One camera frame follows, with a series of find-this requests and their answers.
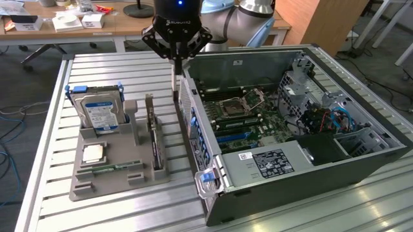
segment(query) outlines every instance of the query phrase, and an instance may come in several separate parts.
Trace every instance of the aluminum extrusion table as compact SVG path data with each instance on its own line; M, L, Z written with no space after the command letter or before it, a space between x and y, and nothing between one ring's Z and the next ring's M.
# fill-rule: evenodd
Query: aluminum extrusion table
M332 68L413 140L413 126L376 95L327 58L308 48ZM332 83L323 73L315 78L328 90ZM144 95L153 94L153 105L163 122L171 182L98 198L70 202L68 190L78 133L76 111L65 100L69 85L124 85L125 99L137 101L137 118L144 118ZM64 60L46 115L33 169L21 206L17 232L276 232L276 231L380 231L413 228L413 154L376 170L356 185L231 221L204 226L187 154L171 97L171 65L152 52L76 55Z

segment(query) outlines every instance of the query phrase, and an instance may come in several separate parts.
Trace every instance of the small white box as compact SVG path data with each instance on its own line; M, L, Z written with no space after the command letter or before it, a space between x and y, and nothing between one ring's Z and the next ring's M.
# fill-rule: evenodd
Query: small white box
M339 52L347 52L351 50L351 45L355 44L355 40L358 39L358 34L354 31L350 31L347 34L347 38L344 42L342 43L342 46L339 48Z
M65 20L64 17L66 17L66 16L58 16L58 17L52 18L52 22L53 22L56 32L64 32L64 31L82 29L82 25L81 25L81 22L80 22L77 17L74 17L69 21Z
M81 24L84 28L102 28L102 14L86 14L82 16Z
M41 25L42 25L42 19L40 16L37 16L36 21L32 22L13 22L14 23L14 27L17 31L34 31L34 30L40 30Z

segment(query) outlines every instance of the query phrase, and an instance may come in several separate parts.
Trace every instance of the circuit board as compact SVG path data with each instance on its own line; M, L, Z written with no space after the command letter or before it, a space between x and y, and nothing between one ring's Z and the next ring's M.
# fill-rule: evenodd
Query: circuit board
M223 154L283 143L292 136L267 95L256 88L244 92L243 97L203 102Z

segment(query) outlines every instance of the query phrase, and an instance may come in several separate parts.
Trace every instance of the gray carpet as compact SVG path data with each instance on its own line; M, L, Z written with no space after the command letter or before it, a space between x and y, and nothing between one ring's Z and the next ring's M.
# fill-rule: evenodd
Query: gray carpet
M360 34L368 20L370 17L360 18L358 20L355 25L355 32L358 34ZM380 25L382 22L376 24L372 33L380 27ZM367 78L403 90L406 93L413 93L413 81L402 80L403 72L399 67L394 66L394 62L411 42L413 35L399 30L398 28L394 28L378 49L371 49L371 47L367 46L372 53L372 57L363 55L352 60L354 63L359 66L360 70L366 73ZM101 42L96 44L97 49L89 48L88 43L68 44L62 45L61 47L68 53L74 54L114 52L114 47L110 42ZM36 48L38 48L38 46L28 47L30 51L34 51ZM34 102L41 102L48 100L52 96L61 55L56 50L50 49L30 62L30 65L34 67L34 71L32 73L25 73L25 71L21 70L18 62L28 54L28 52L21 52L15 46L11 46L9 47L7 52L0 56L0 108L10 105L26 105ZM363 80L363 77L352 64L343 60L339 62L347 68L347 70L360 80ZM404 61L403 67L408 73L413 73L413 56L410 56ZM390 94L382 87L371 85L370 88L382 97L382 99L388 101ZM394 103L399 108L413 108L408 99L398 94L394 94ZM411 114L403 112L400 112L400 114L407 118L408 121L413 121ZM6 143L9 153L14 157L22 185L22 189L14 198L14 201L22 200L25 185L28 182L30 167L36 155L37 143L41 135L44 119L45 114L26 116L26 129L24 133L17 137L17 139ZM13 126L14 123L15 122L0 121L0 135L5 133L5 131ZM11 172L9 172L5 178L0 180L0 202L5 201L9 196L13 195L15 187L17 185L14 176ZM0 232L13 231L18 210L18 204L7 205L0 208Z

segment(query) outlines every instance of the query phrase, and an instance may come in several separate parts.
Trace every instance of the hard drive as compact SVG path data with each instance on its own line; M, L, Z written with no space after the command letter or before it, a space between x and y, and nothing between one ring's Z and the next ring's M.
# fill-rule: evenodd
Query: hard drive
M93 128L96 134L117 131L118 124L126 122L122 112L122 86L74 86L65 95L77 111L82 128Z

